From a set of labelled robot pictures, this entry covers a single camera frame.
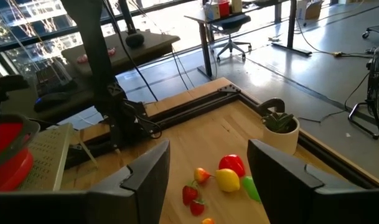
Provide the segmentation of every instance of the plastic fruit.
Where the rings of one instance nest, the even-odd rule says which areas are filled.
[[[222,157],[220,164],[218,165],[219,169],[231,169],[238,174],[239,177],[245,175],[245,165],[243,165],[242,159],[236,154],[231,154]]]
[[[204,212],[204,203],[202,200],[193,200],[190,203],[190,212],[194,216],[201,215]]]
[[[215,180],[224,192],[234,192],[240,189],[238,174],[231,169],[220,169],[215,171]]]
[[[199,191],[192,184],[186,185],[182,189],[182,202],[184,205],[189,205],[193,200],[197,199]]]
[[[252,177],[243,178],[242,184],[251,199],[257,202],[261,202],[260,196],[258,195],[258,191],[256,185],[253,182]]]
[[[211,175],[203,168],[196,168],[194,172],[194,179],[198,184],[202,184],[210,178]]]
[[[206,218],[202,221],[202,224],[215,224],[211,218]]]

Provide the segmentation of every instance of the red bowl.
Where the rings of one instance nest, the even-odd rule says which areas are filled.
[[[33,156],[25,144],[30,134],[23,122],[0,123],[0,155],[4,153],[0,156],[0,191],[16,189],[33,166]]]
[[[28,148],[18,152],[0,166],[0,191],[16,189],[27,177],[33,166],[33,156]]]

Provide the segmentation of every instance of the succulent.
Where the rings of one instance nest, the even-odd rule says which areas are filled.
[[[290,130],[290,124],[293,117],[293,114],[271,113],[264,116],[261,120],[270,131],[275,133],[288,133],[292,131]]]

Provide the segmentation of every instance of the yellow lemon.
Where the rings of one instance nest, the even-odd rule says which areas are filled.
[[[231,169],[220,169],[215,171],[215,180],[224,192],[234,192],[240,189],[238,174]]]

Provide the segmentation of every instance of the desk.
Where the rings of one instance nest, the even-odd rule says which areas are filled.
[[[280,10],[281,3],[285,2],[285,1],[288,1],[288,0],[276,1],[274,3],[271,3],[271,5],[268,5],[268,6],[263,6],[263,7],[256,6],[256,7],[252,7],[249,9],[243,9],[242,12],[230,14],[227,17],[223,17],[223,18],[219,18],[219,19],[215,19],[215,20],[207,19],[203,9],[196,11],[194,13],[191,13],[189,15],[185,15],[184,17],[192,19],[199,24],[199,33],[200,33],[200,41],[202,43],[204,67],[203,66],[198,67],[197,68],[198,71],[200,71],[202,74],[206,75],[207,78],[212,79],[213,73],[212,73],[212,66],[211,66],[211,61],[210,61],[210,54],[208,52],[208,43],[207,43],[207,35],[206,35],[206,33],[207,33],[206,30],[207,30],[208,25],[212,25],[218,21],[222,21],[222,20],[228,19],[230,17],[235,17],[235,16],[238,16],[240,14],[244,14],[244,13],[255,11],[255,10],[260,10],[260,9],[265,8],[265,7],[275,6],[276,11],[277,11],[277,10]],[[248,5],[249,2],[250,1],[245,1],[244,5]],[[282,45],[279,43],[273,43],[273,45],[277,46],[277,47],[282,47],[282,48],[285,48],[288,50],[293,50],[299,54],[309,56],[312,52],[293,48],[294,27],[295,27],[295,23],[296,23],[297,1],[296,0],[290,0],[290,2],[291,2],[291,7],[290,7],[290,16],[289,16],[288,41],[287,41],[286,45]]]
[[[145,37],[144,45],[138,49],[126,47],[138,66],[172,52],[171,44],[179,40],[179,37],[173,35],[152,34],[150,32],[140,33]],[[105,38],[105,41],[108,47],[121,45],[120,42],[117,42],[117,35],[109,36]],[[88,64],[79,65],[76,63],[77,57],[83,55],[84,52],[82,45],[62,52],[63,56],[71,62],[65,68],[78,84],[76,89],[68,91],[72,96],[69,101],[47,111],[36,113],[33,110],[33,105],[37,99],[37,93],[35,92],[34,81],[30,80],[32,88],[9,92],[9,100],[2,102],[1,112],[20,113],[28,118],[58,123],[92,106],[91,69]],[[116,54],[112,58],[111,62],[115,75],[133,68],[133,64],[121,47],[116,49]]]
[[[141,47],[131,49],[126,45],[126,43],[124,43],[124,46],[135,61],[136,65],[144,64],[172,52],[171,44],[180,40],[178,36],[174,35],[153,34],[151,32],[143,31],[138,31],[138,34],[142,34],[145,38],[144,44]],[[127,33],[125,31],[121,32],[121,37],[125,40]],[[105,37],[105,42],[108,48],[116,48],[116,53],[110,57],[110,62],[115,75],[134,68],[133,63],[131,63],[126,55],[126,52],[124,52],[116,34]],[[83,54],[85,54],[83,45],[62,51],[62,55],[80,74],[91,75],[92,71],[88,63],[77,63],[77,58]]]
[[[146,105],[146,111],[152,116],[229,84],[232,83],[220,78],[165,100],[150,103]],[[213,172],[218,167],[219,159],[225,154],[235,153],[246,158],[247,140],[260,138],[261,126],[258,114],[244,103],[234,101],[165,130],[162,139],[168,138],[171,141],[171,169],[160,223],[193,224],[200,223],[206,217],[212,217],[219,224],[269,223],[262,204],[250,200],[243,189],[233,194],[223,194],[217,190],[213,179],[200,189],[207,204],[204,215],[193,217],[181,199],[181,188],[193,178],[194,168],[203,167]],[[97,124],[81,130],[80,137],[86,141],[108,131],[106,125]],[[120,167],[129,164],[162,139],[146,141],[136,147],[100,156],[97,158],[99,169],[83,177],[72,178],[81,170],[90,169],[93,165],[91,162],[66,170],[63,179],[71,181],[65,181],[62,189],[88,189]],[[343,179],[335,170],[300,145],[295,156]],[[244,162],[246,173],[250,175],[247,161]]]

